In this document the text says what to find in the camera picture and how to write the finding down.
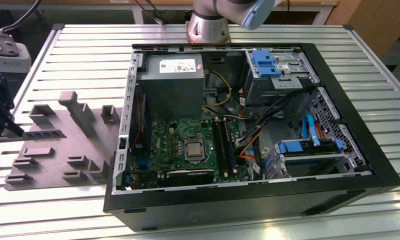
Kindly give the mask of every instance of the blue plastic clip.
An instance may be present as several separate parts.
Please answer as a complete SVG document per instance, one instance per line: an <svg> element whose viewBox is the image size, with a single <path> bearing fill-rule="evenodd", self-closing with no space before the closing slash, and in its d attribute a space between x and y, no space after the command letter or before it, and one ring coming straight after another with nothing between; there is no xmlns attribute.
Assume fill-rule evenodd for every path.
<svg viewBox="0 0 400 240"><path fill-rule="evenodd" d="M344 150L344 143L342 143L342 141L338 140L338 139L336 139L334 140L334 144L336 144L338 152L341 152Z"/></svg>
<svg viewBox="0 0 400 240"><path fill-rule="evenodd" d="M314 128L314 119L313 119L313 115L310 115L310 114L305 114L301 119L301 138L302 139L308 138L306 129L309 129L309 135L310 135L313 145L320 146L320 142L318 142L317 134L316 134L316 128Z"/></svg>
<svg viewBox="0 0 400 240"><path fill-rule="evenodd" d="M269 54L268 50L253 50L252 61L257 68L257 75L261 78L280 77L281 72L276 67L276 59Z"/></svg>

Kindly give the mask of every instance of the black cable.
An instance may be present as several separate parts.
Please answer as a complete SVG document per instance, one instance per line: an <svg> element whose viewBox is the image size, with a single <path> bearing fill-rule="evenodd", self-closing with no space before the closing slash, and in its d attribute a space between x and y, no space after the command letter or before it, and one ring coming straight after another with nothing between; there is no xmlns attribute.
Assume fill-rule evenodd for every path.
<svg viewBox="0 0 400 240"><path fill-rule="evenodd" d="M148 15L148 17L150 17L153 20L156 20L154 15L142 7L142 5L140 4L138 0L134 0L137 6L140 7L140 9L145 12L145 14Z"/></svg>
<svg viewBox="0 0 400 240"><path fill-rule="evenodd" d="M161 13L158 11L158 9L156 8L154 4L152 3L150 0L145 0L146 3L149 4L149 6L152 7L153 11L152 12L156 12L156 18L157 19L161 19L161 21L164 20L162 16L161 16Z"/></svg>
<svg viewBox="0 0 400 240"><path fill-rule="evenodd" d="M292 90L284 97L281 97L264 111L260 115L258 119L254 123L254 129L238 140L238 143L244 142L249 137L252 137L257 131L261 130L262 126L265 125L268 119L282 110L285 105L288 104L290 98L293 98L297 94L306 93L314 86L306 87L304 89Z"/></svg>
<svg viewBox="0 0 400 240"><path fill-rule="evenodd" d="M9 26L5 26L0 29L0 33L5 33L13 29L15 29L27 19L27 17L30 16L30 14L33 14L33 12L35 11L38 5L41 3L41 0L35 0L33 5L30 6L27 12L19 17L19 19Z"/></svg>
<svg viewBox="0 0 400 240"><path fill-rule="evenodd" d="M170 23L170 22L174 21L176 17L178 16L178 13L180 13L180 10L176 11L176 13L174 13L172 19L170 19L169 21L166 21L168 23Z"/></svg>

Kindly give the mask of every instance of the slotted aluminum table surface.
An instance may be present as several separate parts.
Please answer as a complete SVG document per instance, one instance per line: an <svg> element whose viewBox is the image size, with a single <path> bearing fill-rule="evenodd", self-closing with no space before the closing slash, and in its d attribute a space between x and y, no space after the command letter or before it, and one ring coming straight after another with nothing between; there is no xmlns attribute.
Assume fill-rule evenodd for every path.
<svg viewBox="0 0 400 240"><path fill-rule="evenodd" d="M316 44L400 174L400 83L356 32L317 25L262 26L254 31L230 26L229 32L233 43ZM14 99L15 123L27 129L33 105L62 109L57 103L62 90L75 91L91 109L122 107L132 44L185 42L184 25L66 25L51 30ZM0 238L400 240L400 187L321 216L133 233L102 213L103 185L3 189L21 145L0 143Z"/></svg>

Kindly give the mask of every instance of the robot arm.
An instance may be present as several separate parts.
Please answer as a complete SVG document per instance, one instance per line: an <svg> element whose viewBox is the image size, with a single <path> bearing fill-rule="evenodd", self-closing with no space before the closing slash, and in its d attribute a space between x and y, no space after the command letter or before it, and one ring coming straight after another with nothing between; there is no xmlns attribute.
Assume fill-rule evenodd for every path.
<svg viewBox="0 0 400 240"><path fill-rule="evenodd" d="M193 43L222 43L229 38L228 20L246 30L264 23L282 0L194 0L188 25Z"/></svg>

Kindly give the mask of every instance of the cable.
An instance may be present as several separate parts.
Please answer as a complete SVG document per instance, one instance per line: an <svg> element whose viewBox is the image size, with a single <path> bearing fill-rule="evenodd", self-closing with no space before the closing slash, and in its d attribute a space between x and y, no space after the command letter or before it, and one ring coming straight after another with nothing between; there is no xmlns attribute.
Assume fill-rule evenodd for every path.
<svg viewBox="0 0 400 240"><path fill-rule="evenodd" d="M218 103L214 103L214 104L205 104L205 105L202 105L204 107L217 107L220 105L224 105L229 101L229 99L232 97L232 87L229 86L229 83L225 80L225 78L216 71L209 70L209 72L213 73L220 78L220 80L225 83L225 85L228 87L228 96L226 96L226 98L225 98L224 101L221 101Z"/></svg>
<svg viewBox="0 0 400 240"><path fill-rule="evenodd" d="M244 106L240 106L240 108L238 108L238 115L240 115L240 117L249 117L248 115L244 115L242 114L242 108L244 108Z"/></svg>
<svg viewBox="0 0 400 240"><path fill-rule="evenodd" d="M177 16L178 16L178 13L180 13L180 11L181 10L177 10L176 11L176 13L174 13L174 15L173 15L173 17L172 17L172 19L169 20L169 21L166 21L166 23L170 23L170 22L173 22L174 21L174 19L177 18Z"/></svg>
<svg viewBox="0 0 400 240"><path fill-rule="evenodd" d="M209 107L204 106L204 109L208 110L212 114L221 116L221 117L229 117L229 118L234 118L234 119L249 119L249 117L240 117L232 114L221 114L217 111L212 110Z"/></svg>
<svg viewBox="0 0 400 240"><path fill-rule="evenodd" d="M250 139L250 141L248 142L248 144L245 145L242 151L240 152L238 158L241 159L246 159L249 158L249 156L244 156L245 151L248 150L249 146L252 145L254 139L260 136L261 131L257 132L257 134L254 135L254 137Z"/></svg>
<svg viewBox="0 0 400 240"><path fill-rule="evenodd" d="M136 138L134 138L134 141L133 141L133 144L130 146L130 150L133 149L134 147L134 144L140 138L140 134L141 134L141 128L142 128L142 123L141 123L141 104L140 104L140 98L136 97L136 108L137 108L137 122L138 122L138 129L137 129L137 133L136 133Z"/></svg>
<svg viewBox="0 0 400 240"><path fill-rule="evenodd" d="M156 18L164 19L162 16L161 16L161 13L157 10L156 6L153 5L152 1L150 0L145 0L145 1L149 4L149 6L152 7L152 9L154 10L154 12L156 12Z"/></svg>
<svg viewBox="0 0 400 240"><path fill-rule="evenodd" d="M140 9L145 12L145 14L148 15L148 17L150 17L153 19L153 21L160 24L160 25L164 25L165 23L162 22L162 20L160 18L157 18L154 16L154 14L152 14L144 7L142 5L140 4L138 0L134 0L137 6L140 7Z"/></svg>
<svg viewBox="0 0 400 240"><path fill-rule="evenodd" d="M23 22L25 20L27 19L27 17L30 16L30 14L33 14L33 12L35 11L38 5L41 3L41 0L35 0L33 5L30 6L27 12L19 17L19 19L9 26L3 26L1 29L0 29L0 33L5 33L13 29L15 29Z"/></svg>

